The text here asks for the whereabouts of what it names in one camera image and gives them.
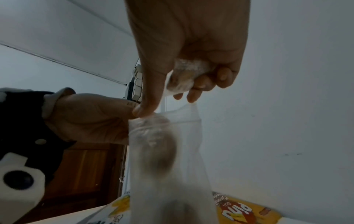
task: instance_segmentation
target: wooden door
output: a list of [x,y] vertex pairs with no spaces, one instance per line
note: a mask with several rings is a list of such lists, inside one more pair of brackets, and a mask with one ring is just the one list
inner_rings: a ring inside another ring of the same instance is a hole
[[77,143],[64,151],[54,179],[40,203],[16,224],[106,205],[115,200],[122,186],[125,147],[114,144]]

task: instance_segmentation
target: brown round object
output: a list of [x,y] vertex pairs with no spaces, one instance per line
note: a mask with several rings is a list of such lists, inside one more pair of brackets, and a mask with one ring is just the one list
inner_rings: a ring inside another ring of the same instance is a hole
[[158,224],[201,224],[196,210],[181,201],[167,203],[160,212],[161,222]]
[[141,164],[148,174],[164,176],[176,159],[176,139],[167,128],[151,128],[148,132],[141,150]]

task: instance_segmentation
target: orange packaging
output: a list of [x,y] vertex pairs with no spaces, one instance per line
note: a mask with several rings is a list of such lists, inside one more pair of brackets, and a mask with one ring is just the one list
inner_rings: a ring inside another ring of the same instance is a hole
[[276,224],[281,215],[250,202],[213,192],[220,224]]

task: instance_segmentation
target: food in plastic bag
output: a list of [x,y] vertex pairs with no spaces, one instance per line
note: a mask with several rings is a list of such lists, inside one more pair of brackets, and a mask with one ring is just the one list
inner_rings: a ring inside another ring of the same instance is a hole
[[131,223],[218,223],[195,104],[129,121]]
[[166,85],[167,94],[174,95],[190,90],[194,80],[202,74],[210,73],[215,65],[201,60],[176,59],[174,69]]

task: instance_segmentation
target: white wall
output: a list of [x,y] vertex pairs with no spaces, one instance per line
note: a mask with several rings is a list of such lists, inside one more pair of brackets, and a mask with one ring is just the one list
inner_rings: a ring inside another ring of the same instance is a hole
[[0,0],[0,30],[1,44],[123,84],[138,59],[130,34],[65,0]]
[[56,92],[71,87],[77,93],[117,98],[123,98],[126,89],[124,85],[1,45],[0,68],[0,88]]
[[[353,223],[353,7],[252,1],[239,77],[198,101],[215,191],[290,218]],[[167,109],[184,103],[169,97]]]

